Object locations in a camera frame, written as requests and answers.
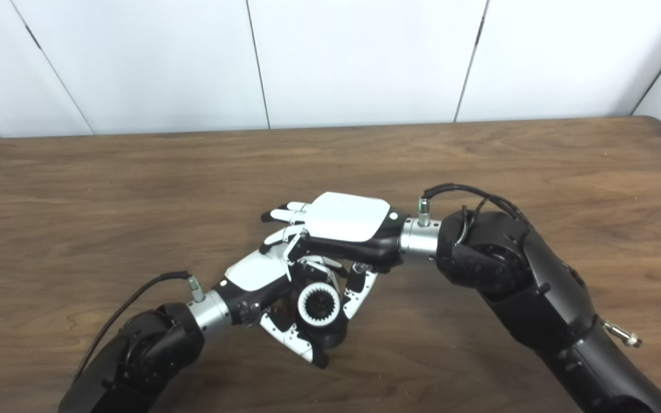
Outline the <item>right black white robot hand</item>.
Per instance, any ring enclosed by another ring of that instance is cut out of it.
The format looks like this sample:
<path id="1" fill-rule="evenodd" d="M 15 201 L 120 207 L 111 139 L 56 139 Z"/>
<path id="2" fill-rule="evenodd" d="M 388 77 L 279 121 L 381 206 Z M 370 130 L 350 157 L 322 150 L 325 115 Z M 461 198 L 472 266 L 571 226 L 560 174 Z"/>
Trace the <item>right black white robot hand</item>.
<path id="1" fill-rule="evenodd" d="M 262 214 L 264 223 L 286 223 L 265 238 L 259 252 L 286 244 L 287 262 L 306 255 L 349 260 L 362 266 L 351 272 L 343 312 L 351 320 L 375 283 L 377 274 L 403 262 L 401 236 L 407 213 L 378 198 L 326 192 L 310 203 L 292 201 Z"/>

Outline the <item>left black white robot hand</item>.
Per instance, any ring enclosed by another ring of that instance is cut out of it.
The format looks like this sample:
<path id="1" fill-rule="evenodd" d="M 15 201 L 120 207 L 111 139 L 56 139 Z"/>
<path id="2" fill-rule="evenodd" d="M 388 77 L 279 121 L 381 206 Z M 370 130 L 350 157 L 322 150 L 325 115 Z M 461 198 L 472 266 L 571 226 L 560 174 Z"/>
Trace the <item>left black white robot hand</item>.
<path id="1" fill-rule="evenodd" d="M 255 251 L 229 267 L 213 290 L 231 324 L 259 325 L 305 361 L 327 368 L 325 350 L 339 346 L 347 333 L 337 284 L 347 272 L 320 256 L 300 259 L 290 275 L 286 270 L 281 256 Z"/>

